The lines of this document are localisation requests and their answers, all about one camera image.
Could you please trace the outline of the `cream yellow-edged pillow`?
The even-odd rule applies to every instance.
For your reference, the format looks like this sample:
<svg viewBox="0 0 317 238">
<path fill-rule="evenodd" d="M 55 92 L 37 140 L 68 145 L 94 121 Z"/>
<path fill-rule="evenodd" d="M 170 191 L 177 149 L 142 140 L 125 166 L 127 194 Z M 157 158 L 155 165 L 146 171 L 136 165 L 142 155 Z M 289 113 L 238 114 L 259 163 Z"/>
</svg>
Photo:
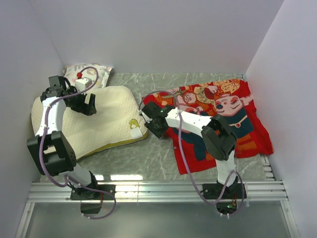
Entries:
<svg viewBox="0 0 317 238">
<path fill-rule="evenodd" d="M 76 158 L 145 139 L 147 129 L 138 104 L 125 86 L 91 90 L 95 94 L 96 114 L 86 116 L 66 108 L 62 132 Z"/>
</svg>

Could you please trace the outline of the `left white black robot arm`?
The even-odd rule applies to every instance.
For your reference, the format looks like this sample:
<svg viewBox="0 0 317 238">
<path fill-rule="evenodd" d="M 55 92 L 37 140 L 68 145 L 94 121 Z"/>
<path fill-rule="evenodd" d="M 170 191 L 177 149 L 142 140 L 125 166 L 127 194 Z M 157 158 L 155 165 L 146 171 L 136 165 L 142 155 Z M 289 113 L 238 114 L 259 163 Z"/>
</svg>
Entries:
<svg viewBox="0 0 317 238">
<path fill-rule="evenodd" d="M 100 187 L 92 172 L 77 164 L 73 148 L 62 133 L 66 108 L 91 116 L 97 112 L 95 95 L 86 103 L 87 87 L 79 92 L 67 78 L 52 76 L 50 86 L 41 95 L 43 115 L 35 136 L 27 140 L 27 148 L 42 175 L 59 187 L 70 187 L 78 195 L 95 199 Z"/>
</svg>

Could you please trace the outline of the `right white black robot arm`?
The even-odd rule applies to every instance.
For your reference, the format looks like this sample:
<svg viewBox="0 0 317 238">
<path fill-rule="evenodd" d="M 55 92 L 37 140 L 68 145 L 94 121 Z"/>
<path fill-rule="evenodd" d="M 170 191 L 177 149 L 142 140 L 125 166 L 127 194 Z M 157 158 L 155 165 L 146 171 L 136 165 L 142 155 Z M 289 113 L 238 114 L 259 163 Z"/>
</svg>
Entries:
<svg viewBox="0 0 317 238">
<path fill-rule="evenodd" d="M 234 162 L 237 136 L 223 116 L 197 115 L 171 105 L 161 108 L 154 102 L 144 105 L 139 114 L 144 117 L 146 128 L 157 138 L 170 128 L 199 137 L 215 159 L 220 196 L 230 198 L 235 193 L 238 184 Z"/>
</svg>

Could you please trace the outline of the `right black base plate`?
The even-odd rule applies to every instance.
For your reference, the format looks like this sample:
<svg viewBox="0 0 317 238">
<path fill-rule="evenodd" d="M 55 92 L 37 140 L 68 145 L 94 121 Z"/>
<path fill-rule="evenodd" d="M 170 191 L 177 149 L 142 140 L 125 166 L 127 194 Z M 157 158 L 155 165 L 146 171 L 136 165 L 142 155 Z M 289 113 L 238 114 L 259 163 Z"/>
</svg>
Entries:
<svg viewBox="0 0 317 238">
<path fill-rule="evenodd" d="M 217 200 L 220 196 L 223 186 L 222 184 L 216 183 L 203 183 L 202 185 L 202 194 L 203 197 L 207 200 Z M 223 196 L 221 199 L 242 199 L 247 198 L 246 189 L 241 182 L 236 182 L 230 187 L 226 187 L 224 190 Z"/>
</svg>

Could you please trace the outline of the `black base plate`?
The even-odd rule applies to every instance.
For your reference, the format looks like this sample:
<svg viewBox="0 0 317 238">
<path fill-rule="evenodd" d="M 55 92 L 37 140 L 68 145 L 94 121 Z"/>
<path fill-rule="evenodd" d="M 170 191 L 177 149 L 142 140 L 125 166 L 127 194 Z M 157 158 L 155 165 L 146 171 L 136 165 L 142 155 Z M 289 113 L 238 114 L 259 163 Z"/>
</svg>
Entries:
<svg viewBox="0 0 317 238">
<path fill-rule="evenodd" d="M 203 197 L 207 200 L 217 200 L 220 196 L 223 186 L 222 184 L 216 183 L 203 183 L 202 185 L 202 194 Z M 221 199 L 242 199 L 247 198 L 246 189 L 241 182 L 236 182 L 230 187 L 226 187 L 224 190 L 223 196 Z"/>
<path fill-rule="evenodd" d="M 106 191 L 111 195 L 115 196 L 116 185 L 114 184 L 99 184 L 97 190 Z M 112 200 L 110 195 L 104 195 L 100 192 L 90 191 L 85 188 L 79 187 L 72 190 L 70 195 L 70 200 L 101 200 L 103 195 L 103 200 Z"/>
</svg>

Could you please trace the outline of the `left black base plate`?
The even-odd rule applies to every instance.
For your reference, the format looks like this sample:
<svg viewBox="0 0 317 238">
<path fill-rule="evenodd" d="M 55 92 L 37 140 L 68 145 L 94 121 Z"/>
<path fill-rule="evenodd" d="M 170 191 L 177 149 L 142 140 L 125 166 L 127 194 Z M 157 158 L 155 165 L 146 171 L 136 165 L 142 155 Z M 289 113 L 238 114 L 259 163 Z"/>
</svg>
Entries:
<svg viewBox="0 0 317 238">
<path fill-rule="evenodd" d="M 99 184 L 97 190 L 106 191 L 111 195 L 115 196 L 116 185 L 114 184 Z M 112 200 L 110 195 L 104 195 L 100 192 L 90 191 L 85 188 L 79 187 L 72 190 L 70 195 L 70 200 L 101 200 L 103 195 L 103 200 Z"/>
</svg>

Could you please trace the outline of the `aluminium rail frame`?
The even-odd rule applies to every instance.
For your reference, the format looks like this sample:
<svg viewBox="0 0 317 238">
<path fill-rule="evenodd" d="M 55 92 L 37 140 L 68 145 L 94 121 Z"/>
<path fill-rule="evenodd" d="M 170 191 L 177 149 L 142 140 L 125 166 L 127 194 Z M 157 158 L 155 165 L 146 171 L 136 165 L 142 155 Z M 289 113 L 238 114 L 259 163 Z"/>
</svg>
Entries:
<svg viewBox="0 0 317 238">
<path fill-rule="evenodd" d="M 290 236 L 300 237 L 295 218 L 288 202 L 283 181 L 274 178 L 268 157 L 261 156 L 266 178 L 245 183 L 247 202 L 279 201 L 286 220 Z M 120 202 L 197 202 L 197 195 L 190 182 L 181 181 L 114 181 L 115 197 Z M 24 212 L 16 233 L 17 238 L 26 236 L 31 216 L 36 203 L 72 202 L 68 187 L 57 187 L 52 183 L 33 183 L 27 197 Z"/>
</svg>

